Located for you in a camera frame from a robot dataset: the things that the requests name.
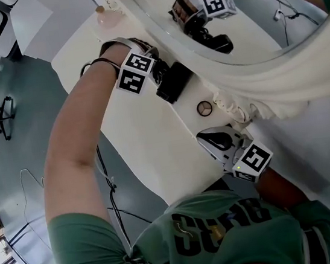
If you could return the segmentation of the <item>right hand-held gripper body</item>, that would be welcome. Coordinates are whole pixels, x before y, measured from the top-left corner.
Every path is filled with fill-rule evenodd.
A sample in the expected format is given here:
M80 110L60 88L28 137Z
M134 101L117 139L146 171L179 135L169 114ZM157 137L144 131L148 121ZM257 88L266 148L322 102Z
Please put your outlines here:
M197 142L223 170L235 178L256 183L270 165L273 152L231 125L211 127L196 135Z

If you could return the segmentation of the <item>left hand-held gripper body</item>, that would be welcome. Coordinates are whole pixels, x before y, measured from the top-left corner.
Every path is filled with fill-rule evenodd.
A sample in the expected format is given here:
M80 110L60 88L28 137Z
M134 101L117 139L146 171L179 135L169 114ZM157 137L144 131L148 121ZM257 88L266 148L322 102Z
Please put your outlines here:
M117 37L102 44L100 54L114 44L122 44L129 47L129 53L120 66L116 88L139 95L146 80L152 76L156 61L159 59L159 51L156 47L137 38Z

